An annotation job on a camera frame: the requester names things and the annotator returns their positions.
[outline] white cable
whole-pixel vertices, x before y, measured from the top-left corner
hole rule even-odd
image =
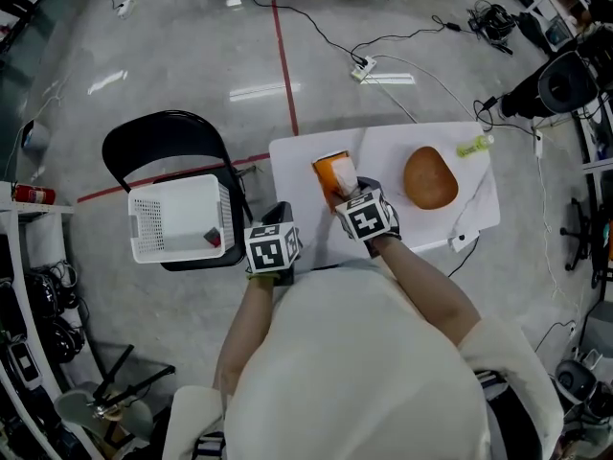
[[[552,271],[551,261],[549,260],[549,246],[548,246],[548,241],[547,241],[547,234],[552,233],[552,227],[547,222],[547,191],[545,190],[545,181],[543,180],[543,171],[541,170],[540,158],[536,159],[536,165],[538,166],[538,177],[540,179],[540,185],[543,189],[543,225],[545,227],[545,229],[543,230],[543,240],[545,241],[545,259],[547,260],[547,270],[549,271],[549,275],[551,276],[552,282],[554,283],[554,290],[552,291],[551,298],[552,300],[555,299],[556,295],[559,293],[564,297],[567,303],[572,304],[572,302],[570,302],[570,299],[568,298],[568,295],[562,290],[562,288],[557,283],[556,276],[554,275],[554,272]],[[577,322],[579,322],[579,316],[581,314],[580,306],[575,304],[575,309],[577,311],[577,316],[578,316],[576,320],[576,325],[577,325]]]
[[[417,119],[415,119],[415,117],[413,117],[413,114],[411,114],[408,110],[406,110],[406,108],[404,107],[404,105],[402,105],[397,99],[396,97],[394,97],[390,91],[388,89],[386,89],[383,84],[377,80],[375,77],[373,77],[370,73],[366,75],[366,77],[370,77],[372,80],[376,81],[379,84],[379,87],[381,87],[383,89],[383,92],[385,92],[388,97],[394,101],[399,107],[400,109],[402,109],[404,111],[404,113],[413,120],[413,123],[418,124],[419,121]]]
[[[11,155],[9,155],[9,160],[7,160],[7,166],[4,169],[4,175],[2,175],[2,180],[5,180],[7,178],[7,173],[9,172],[9,166],[11,165],[12,157],[15,155],[15,149],[17,148],[17,144],[19,143],[19,138],[21,138],[21,132],[23,131],[23,128],[26,127],[27,123],[36,120],[38,116],[40,116],[42,111],[45,110],[45,107],[47,107],[47,105],[49,105],[49,103],[53,99],[57,100],[57,103],[59,104],[59,106],[61,106],[61,97],[59,96],[59,91],[61,90],[61,87],[64,86],[64,83],[68,81],[68,79],[70,78],[70,75],[71,75],[70,73],[66,75],[66,78],[62,80],[59,86],[57,87],[56,94],[50,97],[49,99],[47,99],[47,101],[42,105],[42,107],[40,107],[40,109],[38,109],[38,112],[36,112],[36,114],[30,119],[30,121],[26,121],[26,123],[24,123],[24,125],[17,131],[17,134],[15,135],[15,141],[12,144]]]
[[[407,63],[407,64],[409,64],[411,66],[414,66],[418,70],[421,70],[424,74],[429,75],[430,77],[432,77],[435,81],[437,81],[441,85],[442,88],[444,88],[449,93],[449,95],[451,97],[453,97],[456,100],[456,102],[459,105],[461,105],[464,108],[464,111],[466,111],[466,114],[468,114],[468,116],[470,116],[471,119],[473,119],[473,120],[475,119],[475,117],[473,116],[472,112],[470,112],[468,110],[468,108],[462,103],[462,101],[460,101],[460,99],[458,99],[458,97],[453,92],[451,92],[451,90],[449,90],[449,88],[442,81],[440,81],[439,78],[436,75],[434,75],[433,73],[428,72],[427,70],[424,70],[423,68],[421,68],[420,66],[416,65],[414,62],[409,61],[408,59],[403,59],[401,57],[392,57],[390,55],[373,55],[373,58],[385,58],[385,57],[386,58],[390,58],[390,59],[397,59],[398,61],[402,61],[404,63]]]

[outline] metal rack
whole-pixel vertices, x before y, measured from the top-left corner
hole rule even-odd
[[[38,335],[34,316],[30,308],[30,301],[26,290],[23,255],[28,255],[33,265],[53,264],[66,259],[61,225],[62,214],[72,214],[74,209],[70,206],[40,205],[31,203],[15,203],[12,201],[0,202],[0,232],[7,235],[11,252],[11,263],[14,273],[12,288],[17,298],[19,308],[23,315],[28,331],[28,346],[32,358],[36,363],[42,377],[42,386],[49,398],[54,401],[62,393],[57,378],[45,355]],[[20,225],[25,224],[26,247],[20,240]],[[70,315],[62,315],[73,324],[80,325],[79,313],[72,311]],[[85,343],[83,350],[74,362],[62,365],[64,372],[70,370],[64,368],[68,365],[82,367],[91,370],[94,379],[101,380],[102,375],[92,356],[91,348]],[[15,409],[23,423],[28,427],[36,441],[42,446],[50,458],[61,460],[60,456],[48,442],[37,422],[30,415],[24,403],[19,398],[7,371],[0,366],[0,382],[7,390]],[[87,435],[85,430],[77,425],[64,424],[85,447],[92,459],[102,460],[102,455]]]

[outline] yellow bottle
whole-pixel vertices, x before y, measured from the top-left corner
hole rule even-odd
[[[494,137],[490,134],[480,134],[470,143],[462,143],[456,148],[460,158],[468,157],[477,151],[488,150],[494,144]]]

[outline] white table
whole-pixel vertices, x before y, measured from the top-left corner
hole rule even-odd
[[[291,204],[304,245],[297,270],[368,258],[362,242],[349,239],[324,200],[311,162],[335,150],[348,150],[357,174],[381,183],[400,218],[400,234],[414,250],[442,245],[448,239],[500,223],[500,207],[489,152],[458,157],[456,148],[483,134],[477,123],[375,126],[275,140],[270,161],[278,201]],[[415,206],[404,193],[402,175],[409,156],[430,146],[458,180],[449,205],[432,211]]]

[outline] red tape line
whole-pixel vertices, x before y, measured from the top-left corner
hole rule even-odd
[[[284,72],[285,93],[287,94],[287,105],[289,106],[289,119],[291,121],[291,130],[294,136],[298,136],[298,120],[296,119],[296,106],[294,104],[294,95],[291,92],[291,80],[289,79],[289,71],[287,70],[287,59],[285,58],[284,37],[281,34],[281,22],[279,21],[279,11],[277,10],[277,1],[272,1],[272,15],[275,18],[275,30],[277,31],[277,41],[279,42],[279,57],[281,58],[281,68]]]
[[[253,155],[247,158],[241,158],[240,160],[236,160],[232,162],[232,165],[242,165],[242,164],[250,164],[251,162],[258,162],[259,160],[266,160],[270,158],[269,153],[261,153],[260,155]],[[135,180],[134,182],[128,182],[128,186],[131,188],[136,188],[138,186],[143,186],[144,184],[151,184],[158,179],[164,179],[166,177],[172,177],[174,175],[179,175],[182,173],[195,173],[197,171],[202,171],[204,169],[215,169],[217,167],[222,167],[223,164],[213,164],[213,165],[203,165],[202,167],[195,167],[193,169],[186,169],[185,171],[177,171],[171,173],[163,173],[161,175],[155,175],[153,177],[147,177],[141,180]],[[91,195],[84,195],[77,199],[77,203],[83,203],[85,201],[89,201],[90,199],[95,199],[96,197],[112,195],[113,193],[120,193],[124,188],[122,186],[115,186],[114,188],[103,189],[102,191],[98,191],[97,193],[92,193]]]

